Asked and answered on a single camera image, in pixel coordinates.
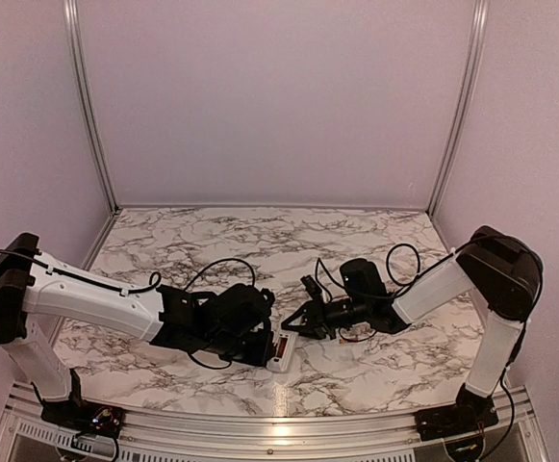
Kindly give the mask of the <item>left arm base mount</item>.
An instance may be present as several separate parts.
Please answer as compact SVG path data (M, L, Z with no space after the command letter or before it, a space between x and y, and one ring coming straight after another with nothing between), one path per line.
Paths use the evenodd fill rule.
M45 422L76 430L81 435L92 434L117 439L123 425L125 410L116 405L82 398L80 377L73 369L69 371L71 391L65 400L48 401L33 384L42 407L41 418Z

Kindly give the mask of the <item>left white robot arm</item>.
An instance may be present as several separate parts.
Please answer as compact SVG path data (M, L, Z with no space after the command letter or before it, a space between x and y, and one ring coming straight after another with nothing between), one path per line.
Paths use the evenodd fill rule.
M170 287L153 273L136 287L71 267L22 233L0 249L0 346L57 415L73 428L92 420L80 380L49 345L39 315L92 323L151 346L193 355L205 351L227 363L264 367L275 352L270 325L274 295L238 283L219 295Z

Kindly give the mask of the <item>white remote control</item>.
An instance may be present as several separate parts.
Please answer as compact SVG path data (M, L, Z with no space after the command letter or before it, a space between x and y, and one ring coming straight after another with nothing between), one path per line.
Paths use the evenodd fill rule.
M276 332L273 342L274 355L267 362L268 370L276 373L288 371L296 340L297 335L294 332Z

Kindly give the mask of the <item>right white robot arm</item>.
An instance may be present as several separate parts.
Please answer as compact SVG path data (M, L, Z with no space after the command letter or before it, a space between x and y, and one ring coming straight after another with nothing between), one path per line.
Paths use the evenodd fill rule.
M378 267L366 258L347 261L333 285L343 298L327 295L313 275L301 282L309 296L282 320L284 331L324 340L365 323L375 332L395 335L437 311L459 303L484 303L481 343L470 371L447 414L448 423L467 431L480 421L506 368L521 349L526 326L544 288L544 262L535 250L493 227L479 227L469 240L431 267L419 268L408 283L387 289Z

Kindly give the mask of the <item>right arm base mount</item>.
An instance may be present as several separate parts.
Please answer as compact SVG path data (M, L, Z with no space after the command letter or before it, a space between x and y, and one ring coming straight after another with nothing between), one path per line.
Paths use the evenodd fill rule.
M499 418L491 395L481 397L463 384L454 403L419 410L415 422L421 440L430 441L483 430Z

